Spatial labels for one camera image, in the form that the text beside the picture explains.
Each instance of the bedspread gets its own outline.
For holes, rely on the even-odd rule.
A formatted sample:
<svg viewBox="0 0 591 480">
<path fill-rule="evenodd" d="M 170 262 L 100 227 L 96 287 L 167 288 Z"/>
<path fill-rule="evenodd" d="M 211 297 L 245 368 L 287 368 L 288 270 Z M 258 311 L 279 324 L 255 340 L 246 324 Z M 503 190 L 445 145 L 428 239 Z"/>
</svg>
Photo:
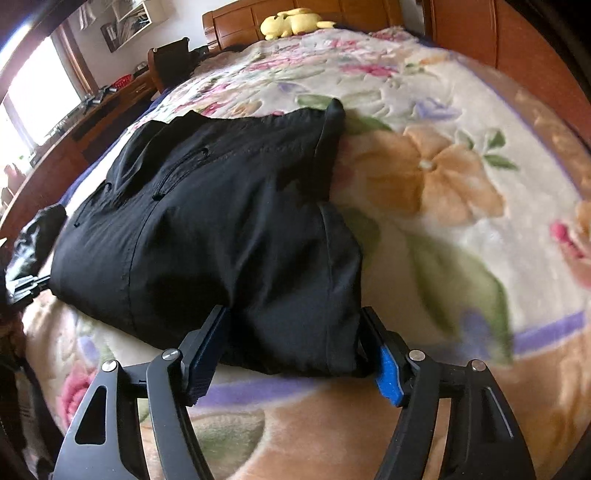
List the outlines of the bedspread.
<svg viewBox="0 0 591 480">
<path fill-rule="evenodd" d="M 347 134 L 331 201 L 363 249 L 363 304 L 438 360 L 485 360 L 538 477 L 549 478 L 591 420 L 591 209 L 577 210 L 591 162 L 552 111 L 498 72 L 396 28 L 321 30 L 221 54 L 129 127 L 68 213 L 144 122 L 190 110 L 283 115 L 332 97 L 347 110 Z M 64 430 L 103 361 L 158 354 L 50 292 L 24 322 L 27 357 Z M 426 478 L 438 474 L 448 411 L 442 402 Z M 139 412 L 150 473 L 162 478 L 145 402 Z M 215 478 L 236 480 L 373 478 L 398 417 L 371 379 L 226 366 L 189 414 Z"/>
</svg>

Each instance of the wall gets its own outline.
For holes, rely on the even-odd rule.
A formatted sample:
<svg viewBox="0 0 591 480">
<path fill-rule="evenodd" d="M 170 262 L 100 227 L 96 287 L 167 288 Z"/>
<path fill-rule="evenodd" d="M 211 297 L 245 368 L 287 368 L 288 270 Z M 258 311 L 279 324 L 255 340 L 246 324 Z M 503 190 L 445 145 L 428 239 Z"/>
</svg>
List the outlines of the wall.
<svg viewBox="0 0 591 480">
<path fill-rule="evenodd" d="M 233 0 L 159 0 L 167 14 L 167 20 L 149 28 L 124 47 L 111 53 L 103 39 L 100 26 L 112 20 L 107 11 L 84 31 L 80 31 L 76 14 L 70 17 L 70 25 L 88 68 L 99 86 L 109 85 L 121 76 L 132 72 L 134 66 L 146 61 L 148 50 L 188 37 L 190 48 L 204 45 L 202 15 L 222 7 Z"/>
</svg>

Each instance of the stuffed animal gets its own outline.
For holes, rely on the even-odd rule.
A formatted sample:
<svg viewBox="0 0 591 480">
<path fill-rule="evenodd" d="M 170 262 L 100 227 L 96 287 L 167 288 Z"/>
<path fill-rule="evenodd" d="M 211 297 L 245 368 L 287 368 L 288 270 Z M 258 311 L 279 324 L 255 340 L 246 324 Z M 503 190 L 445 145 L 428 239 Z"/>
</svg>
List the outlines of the stuffed animal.
<svg viewBox="0 0 591 480">
<path fill-rule="evenodd" d="M 274 40 L 334 26 L 335 22 L 323 22 L 320 15 L 313 13 L 309 8 L 294 8 L 264 19 L 261 33 L 267 40 Z"/>
</svg>

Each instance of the wooden headboard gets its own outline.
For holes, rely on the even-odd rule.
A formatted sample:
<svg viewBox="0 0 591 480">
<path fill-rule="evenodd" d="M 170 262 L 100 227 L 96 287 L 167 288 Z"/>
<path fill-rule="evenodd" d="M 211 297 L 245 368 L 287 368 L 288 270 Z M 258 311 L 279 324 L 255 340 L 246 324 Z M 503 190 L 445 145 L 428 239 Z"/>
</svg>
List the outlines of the wooden headboard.
<svg viewBox="0 0 591 480">
<path fill-rule="evenodd" d="M 259 28 L 266 17 L 302 7 L 312 9 L 323 20 L 363 31 L 403 25 L 399 0 L 238 0 L 203 14 L 207 46 L 217 52 L 264 40 Z"/>
</svg>

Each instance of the blue gripper pad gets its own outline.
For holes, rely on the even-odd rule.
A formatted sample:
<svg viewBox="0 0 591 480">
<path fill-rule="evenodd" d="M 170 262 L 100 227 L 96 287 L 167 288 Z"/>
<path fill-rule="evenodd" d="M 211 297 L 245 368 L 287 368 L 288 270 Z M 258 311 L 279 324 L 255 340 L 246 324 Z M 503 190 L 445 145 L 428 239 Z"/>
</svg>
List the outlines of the blue gripper pad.
<svg viewBox="0 0 591 480">
<path fill-rule="evenodd" d="M 380 366 L 375 382 L 378 384 L 379 392 L 386 397 L 395 407 L 402 406 L 404 393 L 400 385 L 400 372 L 398 364 L 394 361 L 390 350 L 382 345 L 379 350 Z"/>
</svg>

